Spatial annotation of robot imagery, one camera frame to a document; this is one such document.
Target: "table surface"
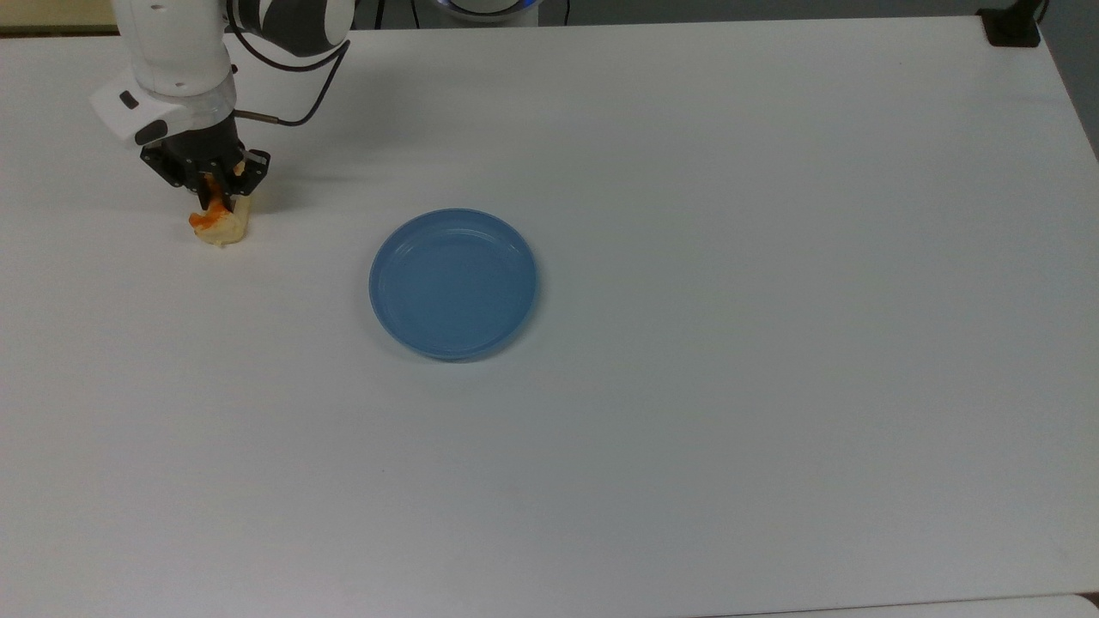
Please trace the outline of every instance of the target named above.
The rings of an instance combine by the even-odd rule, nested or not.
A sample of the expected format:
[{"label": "table surface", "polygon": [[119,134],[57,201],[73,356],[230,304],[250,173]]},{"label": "table surface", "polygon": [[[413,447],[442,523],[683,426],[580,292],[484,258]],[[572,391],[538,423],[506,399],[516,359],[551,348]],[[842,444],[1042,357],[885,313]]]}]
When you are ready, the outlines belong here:
[{"label": "table surface", "polygon": [[[667,618],[1099,589],[1099,165],[933,18],[353,33],[249,236],[112,142],[119,38],[0,41],[0,614]],[[240,107],[321,75],[231,43]],[[404,351],[415,214],[525,235]]]}]

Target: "black cable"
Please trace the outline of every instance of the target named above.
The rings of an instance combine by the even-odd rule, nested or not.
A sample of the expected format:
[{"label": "black cable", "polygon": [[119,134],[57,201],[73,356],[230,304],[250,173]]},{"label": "black cable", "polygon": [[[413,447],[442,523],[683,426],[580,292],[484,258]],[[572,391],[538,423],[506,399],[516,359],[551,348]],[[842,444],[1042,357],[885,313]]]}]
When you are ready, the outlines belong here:
[{"label": "black cable", "polygon": [[344,41],[344,44],[340,47],[340,55],[336,56],[336,62],[332,64],[332,70],[329,71],[329,76],[324,79],[324,86],[321,86],[321,91],[317,95],[317,100],[313,101],[313,107],[309,108],[309,113],[303,115],[301,120],[278,120],[278,123],[282,126],[301,126],[302,124],[309,122],[309,119],[313,118],[317,110],[321,107],[321,101],[324,100],[324,95],[329,93],[329,86],[332,86],[332,79],[336,76],[336,69],[340,68],[340,63],[343,62],[344,56],[347,55],[347,48],[351,47],[351,41]]},{"label": "black cable", "polygon": [[271,122],[274,124],[280,124],[282,126],[301,126],[302,124],[309,122],[309,120],[311,118],[313,118],[313,114],[317,113],[317,110],[320,109],[321,102],[324,100],[324,95],[328,95],[329,87],[332,86],[332,80],[336,76],[336,70],[340,68],[340,65],[343,63],[344,56],[347,55],[347,49],[351,47],[351,41],[344,41],[343,45],[341,45],[335,52],[332,52],[328,56],[321,58],[320,60],[318,60],[318,62],[315,62],[315,63],[313,63],[311,65],[307,65],[307,66],[284,65],[281,63],[277,63],[277,62],[268,58],[267,56],[264,56],[255,47],[253,47],[247,42],[247,40],[244,38],[244,33],[241,32],[241,26],[236,23],[236,15],[233,14],[233,7],[229,5],[227,9],[229,10],[226,11],[226,14],[229,16],[229,27],[233,31],[233,34],[236,35],[236,40],[240,41],[241,45],[244,45],[244,48],[247,49],[248,52],[251,52],[253,56],[259,58],[260,60],[263,60],[268,66],[271,66],[271,67],[277,68],[279,70],[286,70],[286,71],[290,71],[290,73],[307,73],[307,71],[310,71],[310,70],[317,70],[317,69],[321,68],[322,66],[324,66],[324,65],[326,65],[326,64],[335,60],[335,64],[332,65],[332,69],[329,70],[328,78],[324,79],[324,86],[321,87],[321,91],[317,95],[317,100],[313,101],[313,107],[310,108],[309,112],[304,117],[302,117],[300,120],[282,120],[280,118],[276,118],[276,117],[273,117],[273,115],[267,115],[267,114],[262,114],[262,113],[255,113],[255,112],[247,112],[247,111],[243,111],[243,110],[240,111],[240,112],[234,112],[234,115],[237,115],[238,118],[244,118],[244,119],[247,119],[247,120],[259,120],[259,121],[263,121],[263,122]]},{"label": "black cable", "polygon": [[374,30],[381,30],[381,15],[386,12],[386,0],[378,0],[378,10],[374,13]]},{"label": "black cable", "polygon": [[236,15],[233,14],[232,7],[229,7],[229,11],[226,11],[226,13],[229,15],[229,27],[230,30],[233,31],[233,34],[236,36],[236,40],[241,42],[241,45],[243,45],[244,48],[247,49],[248,53],[251,53],[253,56],[263,60],[263,63],[266,64],[267,66],[277,68],[279,70],[287,70],[290,73],[309,73],[311,70],[317,70],[322,66],[331,63],[332,60],[336,59],[336,56],[340,56],[344,52],[346,52],[346,49],[341,47],[340,49],[332,52],[331,54],[321,58],[320,60],[317,60],[315,63],[306,66],[293,66],[293,65],[285,65],[282,63],[277,63],[268,58],[267,56],[263,55],[262,53],[259,53],[258,49],[256,49],[255,47],[252,46],[251,43],[248,43],[248,41],[244,37],[244,33],[241,32],[240,24],[236,23]]}]

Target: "plastic plate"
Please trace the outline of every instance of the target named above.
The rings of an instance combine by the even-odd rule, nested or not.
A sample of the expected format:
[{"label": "plastic plate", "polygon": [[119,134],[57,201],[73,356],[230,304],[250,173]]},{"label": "plastic plate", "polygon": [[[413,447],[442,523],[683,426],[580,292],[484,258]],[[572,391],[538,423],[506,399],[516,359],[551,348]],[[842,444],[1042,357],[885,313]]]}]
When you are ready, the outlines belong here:
[{"label": "plastic plate", "polygon": [[511,225],[476,210],[436,210],[401,225],[370,267],[370,305],[408,347],[446,361],[507,345],[534,308],[537,268]]}]

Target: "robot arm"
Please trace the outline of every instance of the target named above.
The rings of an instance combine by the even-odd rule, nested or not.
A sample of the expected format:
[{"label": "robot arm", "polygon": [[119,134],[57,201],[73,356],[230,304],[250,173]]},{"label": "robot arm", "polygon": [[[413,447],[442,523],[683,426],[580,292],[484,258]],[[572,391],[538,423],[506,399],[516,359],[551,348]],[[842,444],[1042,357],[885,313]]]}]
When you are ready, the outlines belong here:
[{"label": "robot arm", "polygon": [[269,155],[246,151],[233,118],[236,90],[223,42],[234,21],[287,52],[312,56],[343,42],[355,0],[112,0],[131,68],[91,97],[129,147],[170,185],[225,205],[249,195]]}]

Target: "food item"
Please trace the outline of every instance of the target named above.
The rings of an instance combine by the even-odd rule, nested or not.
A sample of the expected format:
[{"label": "food item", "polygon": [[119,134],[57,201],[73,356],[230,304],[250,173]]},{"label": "food item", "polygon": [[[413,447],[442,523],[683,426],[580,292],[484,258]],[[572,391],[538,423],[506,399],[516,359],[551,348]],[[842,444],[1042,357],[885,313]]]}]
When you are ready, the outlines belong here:
[{"label": "food item", "polygon": [[252,209],[252,197],[240,196],[233,202],[233,210],[225,208],[224,198],[217,183],[207,176],[211,188],[210,205],[206,212],[192,213],[188,219],[195,235],[200,241],[215,246],[240,242],[248,225],[248,211]]}]

